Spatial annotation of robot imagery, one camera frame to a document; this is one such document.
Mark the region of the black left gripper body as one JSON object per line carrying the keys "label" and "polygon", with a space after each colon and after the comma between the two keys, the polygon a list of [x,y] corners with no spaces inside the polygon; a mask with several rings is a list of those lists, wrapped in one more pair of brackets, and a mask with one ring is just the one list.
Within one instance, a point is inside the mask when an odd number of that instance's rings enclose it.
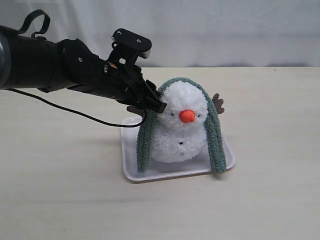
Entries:
{"label": "black left gripper body", "polygon": [[143,102],[146,83],[141,68],[98,56],[82,57],[82,92],[125,105]]}

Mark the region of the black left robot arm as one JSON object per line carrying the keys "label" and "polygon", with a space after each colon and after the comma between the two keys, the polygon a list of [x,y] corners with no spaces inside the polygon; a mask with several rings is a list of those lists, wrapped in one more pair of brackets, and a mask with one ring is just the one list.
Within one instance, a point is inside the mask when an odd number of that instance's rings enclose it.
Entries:
{"label": "black left robot arm", "polygon": [[68,89],[162,113],[166,104],[136,65],[138,58],[149,57],[151,41],[124,28],[117,29],[112,39],[112,51],[102,59],[79,39],[52,42],[2,26],[0,87],[44,93]]}

